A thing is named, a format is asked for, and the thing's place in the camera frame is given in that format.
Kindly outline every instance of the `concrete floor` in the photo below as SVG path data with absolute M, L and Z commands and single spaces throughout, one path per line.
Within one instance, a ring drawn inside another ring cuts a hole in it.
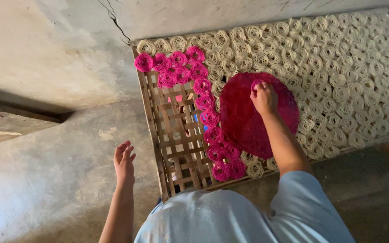
M 73 114 L 65 123 L 0 143 L 0 242 L 97 242 L 115 189 L 115 146 L 131 140 L 135 231 L 160 195 L 142 100 Z M 389 146 L 314 164 L 357 242 L 389 241 Z M 231 187 L 262 210 L 278 176 Z

